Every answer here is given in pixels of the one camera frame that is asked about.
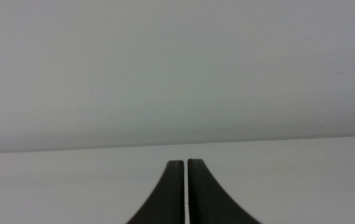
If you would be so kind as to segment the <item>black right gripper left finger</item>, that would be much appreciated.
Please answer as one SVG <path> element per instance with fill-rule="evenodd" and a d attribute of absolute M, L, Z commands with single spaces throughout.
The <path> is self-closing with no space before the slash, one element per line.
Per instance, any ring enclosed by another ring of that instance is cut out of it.
<path fill-rule="evenodd" d="M 157 185 L 128 224 L 184 224 L 183 161 L 168 161 Z"/>

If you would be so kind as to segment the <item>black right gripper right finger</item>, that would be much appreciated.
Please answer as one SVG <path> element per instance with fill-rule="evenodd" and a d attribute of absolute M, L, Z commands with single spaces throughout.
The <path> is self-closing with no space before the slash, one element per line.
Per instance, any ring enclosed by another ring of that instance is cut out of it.
<path fill-rule="evenodd" d="M 260 224 L 222 188 L 202 159 L 189 159 L 190 222 L 199 224 Z"/>

